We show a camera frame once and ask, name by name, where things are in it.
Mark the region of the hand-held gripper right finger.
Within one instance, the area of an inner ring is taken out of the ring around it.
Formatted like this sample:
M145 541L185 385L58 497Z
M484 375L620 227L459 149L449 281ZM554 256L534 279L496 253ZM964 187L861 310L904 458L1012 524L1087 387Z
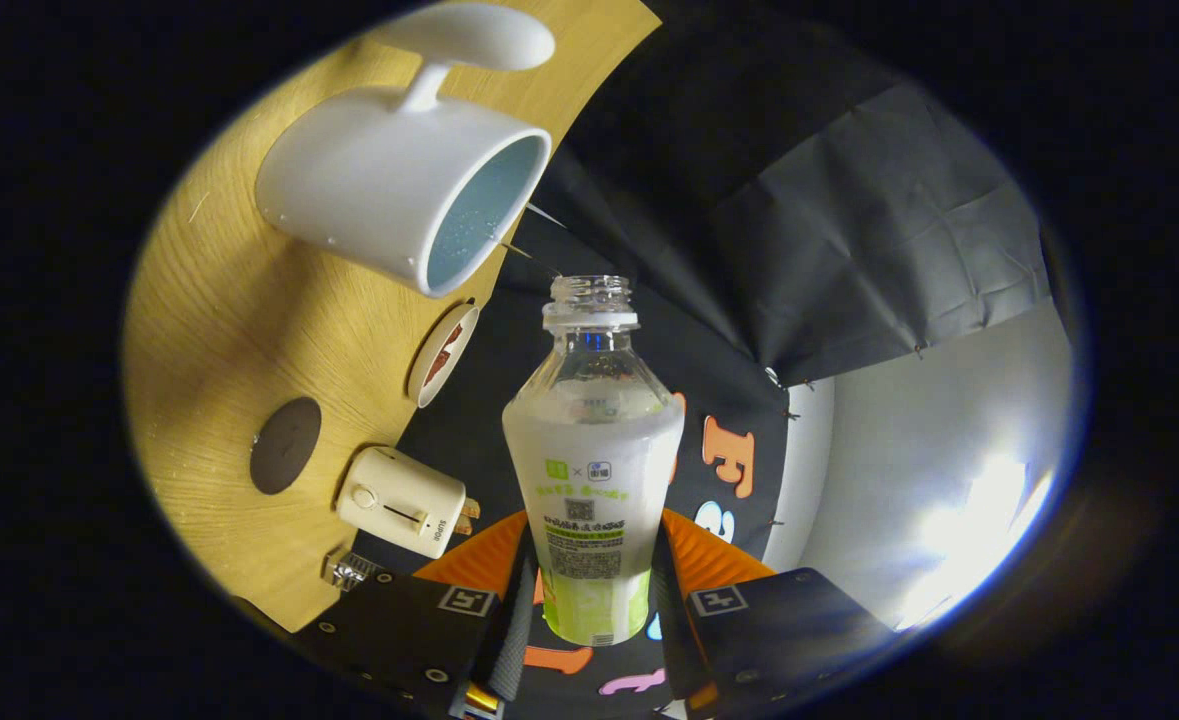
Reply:
M690 719L755 719L819 696L896 641L814 568L775 572L663 511L652 587L668 688Z

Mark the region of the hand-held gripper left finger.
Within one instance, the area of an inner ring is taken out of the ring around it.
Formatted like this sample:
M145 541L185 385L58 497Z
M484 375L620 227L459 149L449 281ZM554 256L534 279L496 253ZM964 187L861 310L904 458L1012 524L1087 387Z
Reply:
M528 648L536 553L516 511L411 574L374 568L292 634L411 719L502 719Z

